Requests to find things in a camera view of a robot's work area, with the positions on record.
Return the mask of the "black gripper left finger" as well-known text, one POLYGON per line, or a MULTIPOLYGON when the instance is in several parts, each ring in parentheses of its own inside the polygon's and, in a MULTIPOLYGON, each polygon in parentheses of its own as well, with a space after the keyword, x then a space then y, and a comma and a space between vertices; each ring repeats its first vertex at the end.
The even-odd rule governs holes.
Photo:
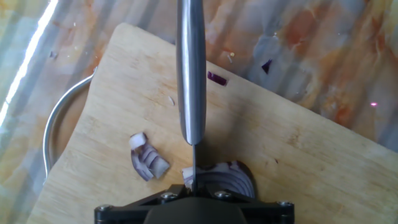
POLYGON ((109 204, 100 205, 94 209, 94 223, 144 223, 150 210, 156 206, 191 195, 191 190, 186 188, 183 184, 173 184, 166 190, 124 206, 117 207, 109 204))

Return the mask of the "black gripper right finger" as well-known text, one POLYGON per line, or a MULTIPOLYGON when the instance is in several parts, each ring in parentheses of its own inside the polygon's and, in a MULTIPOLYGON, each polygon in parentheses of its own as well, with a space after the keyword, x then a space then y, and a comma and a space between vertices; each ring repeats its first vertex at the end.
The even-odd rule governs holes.
POLYGON ((294 204, 289 201, 262 202, 220 185, 198 189, 199 214, 207 223, 294 224, 294 204))

